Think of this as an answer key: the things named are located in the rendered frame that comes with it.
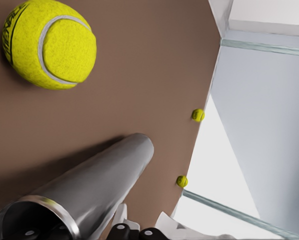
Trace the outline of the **large yellow tennis ball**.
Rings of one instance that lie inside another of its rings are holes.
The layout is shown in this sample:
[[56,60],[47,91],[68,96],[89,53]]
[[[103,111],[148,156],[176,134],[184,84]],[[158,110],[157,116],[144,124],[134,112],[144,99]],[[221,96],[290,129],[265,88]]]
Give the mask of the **large yellow tennis ball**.
[[27,0],[7,16],[4,55],[28,82],[68,90],[84,82],[97,57],[97,39],[88,22],[57,0]]

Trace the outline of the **white frame foot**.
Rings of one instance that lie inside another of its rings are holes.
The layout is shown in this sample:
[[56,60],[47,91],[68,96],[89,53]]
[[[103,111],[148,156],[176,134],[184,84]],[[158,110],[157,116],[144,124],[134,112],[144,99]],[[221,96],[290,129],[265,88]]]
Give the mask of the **white frame foot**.
[[177,222],[163,211],[156,221],[155,228],[170,240],[236,240],[229,234],[207,235],[200,233]]

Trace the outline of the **silver tennis ball tube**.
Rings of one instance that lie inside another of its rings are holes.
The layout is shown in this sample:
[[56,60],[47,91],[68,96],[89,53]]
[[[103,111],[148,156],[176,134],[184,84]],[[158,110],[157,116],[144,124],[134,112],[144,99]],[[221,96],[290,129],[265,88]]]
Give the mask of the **silver tennis ball tube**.
[[149,137],[134,133],[0,211],[0,240],[62,223],[72,240],[97,239],[152,159]]

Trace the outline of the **small yellow tennis ball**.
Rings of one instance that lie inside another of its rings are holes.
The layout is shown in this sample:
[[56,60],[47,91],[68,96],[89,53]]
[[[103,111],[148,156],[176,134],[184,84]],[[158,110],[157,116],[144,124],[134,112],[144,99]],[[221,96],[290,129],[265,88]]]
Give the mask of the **small yellow tennis ball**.
[[185,188],[188,185],[188,178],[185,175],[179,175],[176,179],[176,184],[180,188]]
[[202,122],[205,118],[205,111],[201,108],[194,109],[191,114],[191,119],[195,122]]

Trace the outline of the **silver frame post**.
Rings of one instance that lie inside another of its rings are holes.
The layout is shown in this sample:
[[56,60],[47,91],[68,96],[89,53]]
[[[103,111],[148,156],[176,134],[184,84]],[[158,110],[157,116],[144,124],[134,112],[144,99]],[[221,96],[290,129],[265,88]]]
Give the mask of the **silver frame post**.
[[194,192],[188,191],[186,189],[184,189],[182,191],[182,196],[187,197],[193,201],[196,201],[200,204],[206,205],[210,208],[213,208],[217,211],[220,211],[224,214],[227,214],[229,216],[232,216],[234,218],[237,218],[239,220],[242,220],[246,223],[249,223],[251,225],[254,225],[260,229],[266,230],[268,232],[271,232],[275,235],[278,235],[280,237],[282,237],[285,240],[299,240],[299,235],[296,233],[293,233],[291,231],[279,228],[275,225],[272,225],[266,221],[263,221],[259,218],[253,217],[249,214],[246,214],[244,212],[238,211],[236,209],[233,209],[231,207],[228,207],[226,205],[223,205],[219,202],[213,201],[209,198],[203,197],[201,195],[198,195]]

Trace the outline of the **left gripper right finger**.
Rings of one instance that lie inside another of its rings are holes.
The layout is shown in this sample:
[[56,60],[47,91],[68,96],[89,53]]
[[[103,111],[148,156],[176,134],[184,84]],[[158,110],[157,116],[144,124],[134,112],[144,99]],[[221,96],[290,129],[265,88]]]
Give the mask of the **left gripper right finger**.
[[113,217],[108,240],[169,240],[155,227],[141,230],[140,225],[128,220],[127,205],[120,203]]

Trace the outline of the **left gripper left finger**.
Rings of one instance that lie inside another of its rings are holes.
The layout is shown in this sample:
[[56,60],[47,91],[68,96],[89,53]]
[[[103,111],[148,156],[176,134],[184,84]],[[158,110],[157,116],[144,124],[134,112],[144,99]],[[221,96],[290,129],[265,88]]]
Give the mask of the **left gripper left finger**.
[[47,229],[22,229],[13,235],[13,240],[73,240],[73,237],[68,228],[60,223]]

